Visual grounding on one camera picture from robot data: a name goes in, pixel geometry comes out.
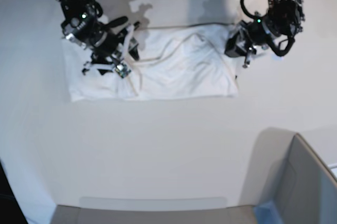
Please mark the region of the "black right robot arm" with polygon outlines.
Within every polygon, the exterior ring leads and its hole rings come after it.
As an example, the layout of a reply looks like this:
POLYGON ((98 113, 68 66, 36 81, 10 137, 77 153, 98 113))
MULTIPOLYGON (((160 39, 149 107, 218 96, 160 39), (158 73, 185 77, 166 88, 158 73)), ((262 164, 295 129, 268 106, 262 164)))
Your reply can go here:
POLYGON ((61 23, 63 38, 83 49, 91 50, 90 61, 83 65, 82 74, 96 69, 101 75, 116 73, 126 78, 131 69, 124 61, 127 55, 140 59, 138 41, 134 37, 140 22, 130 23, 121 16, 108 23, 99 19, 103 9, 96 0, 56 0, 60 3, 65 20, 61 23))

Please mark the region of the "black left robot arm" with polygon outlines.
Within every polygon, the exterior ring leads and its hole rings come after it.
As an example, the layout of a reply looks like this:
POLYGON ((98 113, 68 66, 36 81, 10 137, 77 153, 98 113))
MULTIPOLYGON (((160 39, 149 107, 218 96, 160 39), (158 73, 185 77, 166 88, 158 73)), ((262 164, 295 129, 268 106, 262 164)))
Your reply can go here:
POLYGON ((295 43, 295 36, 303 31, 305 20, 303 0, 267 0, 264 15, 250 13, 240 0, 240 7, 250 22, 241 20, 225 45, 224 54, 230 58, 244 58, 248 68, 257 56, 257 48, 271 51, 279 58, 286 56, 295 43))

